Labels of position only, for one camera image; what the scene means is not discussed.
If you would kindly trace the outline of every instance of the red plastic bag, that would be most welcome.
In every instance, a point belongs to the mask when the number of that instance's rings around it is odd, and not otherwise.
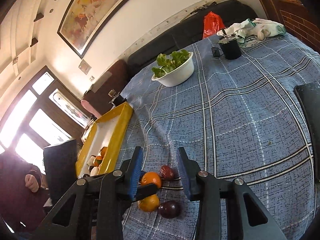
[[[224,28],[225,26],[221,17],[213,12],[209,12],[204,17],[203,39],[216,34],[218,31]]]

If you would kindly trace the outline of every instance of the yellow box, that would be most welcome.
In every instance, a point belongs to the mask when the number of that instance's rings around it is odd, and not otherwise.
[[[91,155],[98,155],[100,149],[107,146],[99,174],[109,173],[115,169],[119,151],[133,109],[124,102],[97,119],[89,132],[76,162],[77,177],[89,173],[87,162]]]

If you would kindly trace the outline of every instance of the blue tablecloth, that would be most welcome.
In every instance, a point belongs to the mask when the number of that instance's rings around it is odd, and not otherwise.
[[[195,71],[184,83],[164,87],[145,67],[126,86],[134,113],[117,167],[143,147],[143,170],[176,169],[176,150],[217,178],[241,177],[288,239],[299,239],[317,207],[313,156],[306,122],[293,93],[296,85],[320,80],[320,56],[290,34],[247,39],[242,56],[213,58],[211,36],[188,46]],[[134,203],[124,216],[124,239],[193,239],[198,202],[189,202],[180,181],[165,182],[161,202],[177,200],[183,212],[164,219]],[[222,233],[226,239],[225,203]]]

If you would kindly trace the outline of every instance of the framed painting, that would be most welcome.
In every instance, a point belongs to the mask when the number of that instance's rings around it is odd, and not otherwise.
[[[71,0],[58,35],[80,58],[111,17],[128,0]]]

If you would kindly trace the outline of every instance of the black sofa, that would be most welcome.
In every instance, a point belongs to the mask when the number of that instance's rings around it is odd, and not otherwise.
[[[129,79],[139,73],[145,66],[156,60],[160,53],[171,52],[200,41],[203,36],[204,16],[210,11],[220,15],[226,27],[233,23],[240,23],[246,19],[255,19],[257,14],[248,5],[238,0],[228,0],[213,3],[205,8],[198,9],[189,18],[160,34],[154,40],[137,50],[128,58]]]

